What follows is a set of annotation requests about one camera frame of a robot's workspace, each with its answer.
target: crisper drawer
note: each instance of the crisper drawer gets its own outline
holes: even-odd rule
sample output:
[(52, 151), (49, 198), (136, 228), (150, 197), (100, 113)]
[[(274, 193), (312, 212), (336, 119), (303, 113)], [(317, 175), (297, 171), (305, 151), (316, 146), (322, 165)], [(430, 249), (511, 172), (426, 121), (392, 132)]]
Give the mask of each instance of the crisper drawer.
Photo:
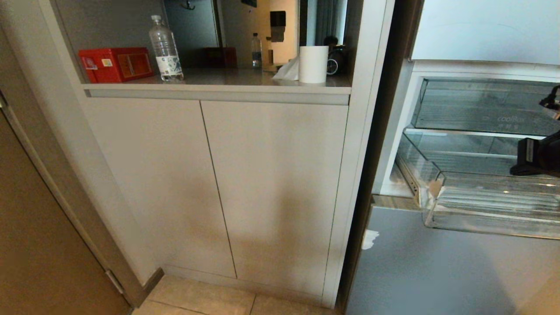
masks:
[(510, 176), (518, 140), (406, 129), (396, 163), (424, 212), (425, 225), (560, 238), (560, 180)]

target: door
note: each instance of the door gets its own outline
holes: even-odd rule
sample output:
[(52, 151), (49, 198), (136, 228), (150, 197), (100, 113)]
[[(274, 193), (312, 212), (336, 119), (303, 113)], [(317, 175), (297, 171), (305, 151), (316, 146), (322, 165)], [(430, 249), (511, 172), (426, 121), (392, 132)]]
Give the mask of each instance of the door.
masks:
[(129, 311), (0, 113), (0, 314)]
[(82, 108), (157, 263), (235, 278), (199, 101), (90, 98)]
[(347, 106), (202, 101), (237, 276), (320, 297)]

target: small bottle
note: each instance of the small bottle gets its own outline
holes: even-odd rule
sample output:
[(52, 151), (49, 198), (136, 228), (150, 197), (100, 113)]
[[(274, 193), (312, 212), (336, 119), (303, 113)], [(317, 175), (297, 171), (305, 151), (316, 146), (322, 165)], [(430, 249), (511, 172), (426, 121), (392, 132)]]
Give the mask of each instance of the small bottle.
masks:
[(263, 67), (263, 46), (260, 43), (258, 33), (253, 33), (251, 39), (251, 52), (253, 54), (253, 68)]
[(157, 67), (160, 69), (161, 79), (166, 82), (183, 80), (183, 69), (177, 54), (175, 38), (171, 30), (161, 22), (161, 16), (152, 15), (153, 27), (150, 30), (150, 40), (156, 53)]

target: bottle label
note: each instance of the bottle label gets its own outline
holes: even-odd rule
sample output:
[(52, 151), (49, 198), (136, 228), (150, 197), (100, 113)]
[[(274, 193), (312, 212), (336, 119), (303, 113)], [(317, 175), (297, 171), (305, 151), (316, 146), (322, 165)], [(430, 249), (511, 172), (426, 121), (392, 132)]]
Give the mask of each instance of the bottle label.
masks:
[(183, 73), (179, 57), (177, 56), (156, 57), (156, 60), (162, 75), (173, 76)]

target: tiled floor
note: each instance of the tiled floor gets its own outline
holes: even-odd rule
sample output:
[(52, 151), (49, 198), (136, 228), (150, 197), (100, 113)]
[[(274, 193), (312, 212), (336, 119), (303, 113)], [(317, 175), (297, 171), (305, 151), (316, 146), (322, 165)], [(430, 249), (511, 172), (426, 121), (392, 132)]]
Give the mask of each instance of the tiled floor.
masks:
[(265, 295), (164, 276), (148, 299), (132, 315), (336, 315)]

